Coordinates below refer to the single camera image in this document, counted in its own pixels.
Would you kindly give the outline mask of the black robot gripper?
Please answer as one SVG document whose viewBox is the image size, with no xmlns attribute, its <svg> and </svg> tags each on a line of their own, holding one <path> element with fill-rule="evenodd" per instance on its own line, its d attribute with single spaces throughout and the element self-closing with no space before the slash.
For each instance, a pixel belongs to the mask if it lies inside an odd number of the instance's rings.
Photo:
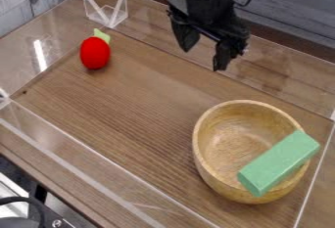
<svg viewBox="0 0 335 228">
<path fill-rule="evenodd" d="M 235 13 L 235 5 L 246 0 L 167 0 L 171 28 L 181 49 L 189 52 L 205 34 L 217 44 L 214 71 L 226 70 L 242 56 L 250 31 Z"/>
</svg>

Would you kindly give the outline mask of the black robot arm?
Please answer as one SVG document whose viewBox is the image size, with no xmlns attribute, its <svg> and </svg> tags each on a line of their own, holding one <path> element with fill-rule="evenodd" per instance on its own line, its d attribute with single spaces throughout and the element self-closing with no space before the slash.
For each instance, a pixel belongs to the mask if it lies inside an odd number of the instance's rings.
<svg viewBox="0 0 335 228">
<path fill-rule="evenodd" d="M 251 0 L 167 0 L 171 28 L 181 49 L 189 52 L 201 35 L 217 42 L 213 70 L 226 70 L 242 56 L 250 31 L 235 13 L 235 5 L 245 7 Z"/>
</svg>

